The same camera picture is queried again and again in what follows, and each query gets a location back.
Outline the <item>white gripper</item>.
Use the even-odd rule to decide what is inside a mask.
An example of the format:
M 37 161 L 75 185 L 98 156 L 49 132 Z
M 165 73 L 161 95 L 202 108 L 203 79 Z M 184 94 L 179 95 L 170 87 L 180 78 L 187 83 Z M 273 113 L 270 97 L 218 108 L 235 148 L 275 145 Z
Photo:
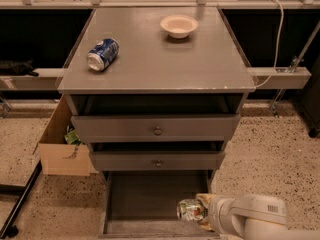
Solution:
M 198 193 L 196 199 L 208 206 L 208 219 L 211 228 L 219 234 L 232 234 L 234 227 L 232 216 L 229 215 L 233 198 L 211 193 Z

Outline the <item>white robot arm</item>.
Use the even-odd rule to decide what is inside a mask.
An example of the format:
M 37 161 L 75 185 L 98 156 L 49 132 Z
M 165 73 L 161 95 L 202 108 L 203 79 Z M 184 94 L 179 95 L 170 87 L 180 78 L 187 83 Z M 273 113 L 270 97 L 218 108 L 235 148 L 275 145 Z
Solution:
M 236 198 L 200 193 L 196 198 L 208 209 L 211 228 L 243 240 L 320 240 L 319 230 L 289 230 L 285 202 L 267 195 Z

